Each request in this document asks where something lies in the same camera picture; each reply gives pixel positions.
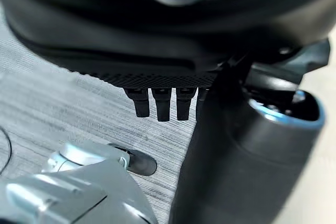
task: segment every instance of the black cable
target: black cable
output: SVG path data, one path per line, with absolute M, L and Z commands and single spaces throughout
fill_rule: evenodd
M 9 137 L 7 131 L 6 131 L 4 128 L 2 128 L 1 126 L 0 126 L 0 131 L 2 131 L 2 133 L 5 135 L 5 138 L 6 138 L 7 142 L 8 142 L 8 158 L 7 158 L 6 164 L 5 164 L 4 167 L 1 168 L 1 170 L 0 170 L 0 175 L 1 175 L 2 172 L 3 172 L 3 171 L 7 168 L 7 166 L 9 165 L 9 163 L 10 163 L 10 161 L 11 161 L 11 159 L 12 159 L 13 151 L 12 151 L 12 141 L 10 140 L 11 138 Z

